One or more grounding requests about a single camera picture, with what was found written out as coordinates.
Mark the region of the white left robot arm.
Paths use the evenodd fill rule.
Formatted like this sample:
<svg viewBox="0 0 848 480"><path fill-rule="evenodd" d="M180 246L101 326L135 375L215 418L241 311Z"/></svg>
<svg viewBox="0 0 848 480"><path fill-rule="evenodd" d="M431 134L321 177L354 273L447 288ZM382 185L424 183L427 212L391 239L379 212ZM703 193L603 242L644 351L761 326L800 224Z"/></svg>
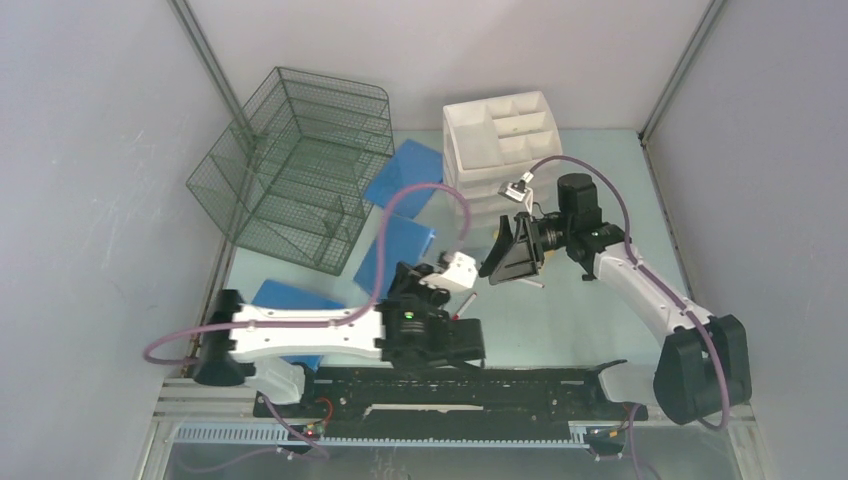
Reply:
<svg viewBox="0 0 848 480"><path fill-rule="evenodd" d="M475 260L460 253L436 267L400 262L387 297L353 321L349 309L272 310L224 290L191 377L205 386L247 385L299 417L314 408L316 390L292 356L353 355L404 371L472 366L485 358L481 323L454 319L444 306L477 277Z"/></svg>

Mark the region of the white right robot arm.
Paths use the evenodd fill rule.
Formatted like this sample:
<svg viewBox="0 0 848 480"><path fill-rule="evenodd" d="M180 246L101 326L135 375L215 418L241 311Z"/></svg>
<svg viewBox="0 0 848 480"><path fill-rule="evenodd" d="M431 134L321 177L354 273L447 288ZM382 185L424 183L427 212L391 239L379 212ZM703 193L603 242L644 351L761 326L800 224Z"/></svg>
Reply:
<svg viewBox="0 0 848 480"><path fill-rule="evenodd" d="M743 324L716 316L669 286L626 241L619 226L602 218L597 188L588 174L557 181L558 210L535 217L502 216L496 241L479 269L497 285L539 274L548 252L564 250L614 291L643 321L661 347L656 366L627 361L600 370L581 392L585 411L606 418L621 403L656 405L685 425L748 402L752 380Z"/></svg>

